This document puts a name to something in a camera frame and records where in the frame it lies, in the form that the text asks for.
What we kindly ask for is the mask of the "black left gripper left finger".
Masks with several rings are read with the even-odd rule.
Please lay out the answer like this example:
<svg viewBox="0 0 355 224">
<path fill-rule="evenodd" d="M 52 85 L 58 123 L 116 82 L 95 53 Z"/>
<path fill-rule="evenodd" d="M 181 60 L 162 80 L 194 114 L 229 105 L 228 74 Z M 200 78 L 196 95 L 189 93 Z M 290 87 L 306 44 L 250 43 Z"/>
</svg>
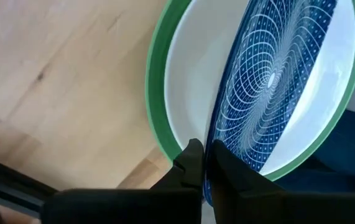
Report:
<svg viewBox="0 0 355 224">
<path fill-rule="evenodd" d="M 204 149 L 198 139 L 149 189 L 70 189 L 52 196 L 42 224 L 200 224 Z"/>
</svg>

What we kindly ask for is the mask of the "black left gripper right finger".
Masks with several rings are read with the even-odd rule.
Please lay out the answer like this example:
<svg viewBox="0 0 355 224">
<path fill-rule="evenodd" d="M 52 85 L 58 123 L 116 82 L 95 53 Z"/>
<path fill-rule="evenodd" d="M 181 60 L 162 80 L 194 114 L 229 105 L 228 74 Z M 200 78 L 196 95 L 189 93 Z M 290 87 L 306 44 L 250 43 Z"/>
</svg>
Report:
<svg viewBox="0 0 355 224">
<path fill-rule="evenodd" d="M 216 140 L 210 148 L 217 224 L 355 224 L 355 193 L 286 191 Z"/>
</svg>

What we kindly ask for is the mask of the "blue patterned plate white underside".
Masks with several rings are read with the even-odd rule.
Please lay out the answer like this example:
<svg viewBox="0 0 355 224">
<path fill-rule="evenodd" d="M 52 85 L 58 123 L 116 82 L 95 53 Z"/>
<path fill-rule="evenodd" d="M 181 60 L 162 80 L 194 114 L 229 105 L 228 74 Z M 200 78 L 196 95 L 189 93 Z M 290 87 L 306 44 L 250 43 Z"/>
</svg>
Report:
<svg viewBox="0 0 355 224">
<path fill-rule="evenodd" d="M 249 0 L 219 85 L 207 141 L 251 169 L 285 165 L 274 150 L 323 45 L 338 0 Z"/>
</svg>

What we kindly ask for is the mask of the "green bowl white inside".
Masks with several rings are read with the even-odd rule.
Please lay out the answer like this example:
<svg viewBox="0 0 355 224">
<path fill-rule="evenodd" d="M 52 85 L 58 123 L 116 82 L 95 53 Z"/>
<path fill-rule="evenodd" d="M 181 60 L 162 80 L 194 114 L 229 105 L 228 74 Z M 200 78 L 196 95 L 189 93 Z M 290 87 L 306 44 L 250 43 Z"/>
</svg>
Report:
<svg viewBox="0 0 355 224">
<path fill-rule="evenodd" d="M 161 151 L 175 159 L 207 136 L 229 52 L 249 0 L 168 0 L 147 57 L 145 101 Z M 355 87 L 355 0 L 338 0 L 320 53 L 273 152 L 277 180 L 316 152 Z"/>
</svg>

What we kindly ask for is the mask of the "black table frame rail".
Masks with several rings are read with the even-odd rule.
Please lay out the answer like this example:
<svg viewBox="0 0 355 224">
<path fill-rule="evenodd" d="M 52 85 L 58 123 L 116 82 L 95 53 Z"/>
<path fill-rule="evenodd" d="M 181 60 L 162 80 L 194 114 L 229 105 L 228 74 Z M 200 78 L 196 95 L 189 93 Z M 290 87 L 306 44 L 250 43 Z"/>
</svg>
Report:
<svg viewBox="0 0 355 224">
<path fill-rule="evenodd" d="M 44 202 L 55 193 L 54 188 L 0 163 L 0 205 L 39 218 Z"/>
</svg>

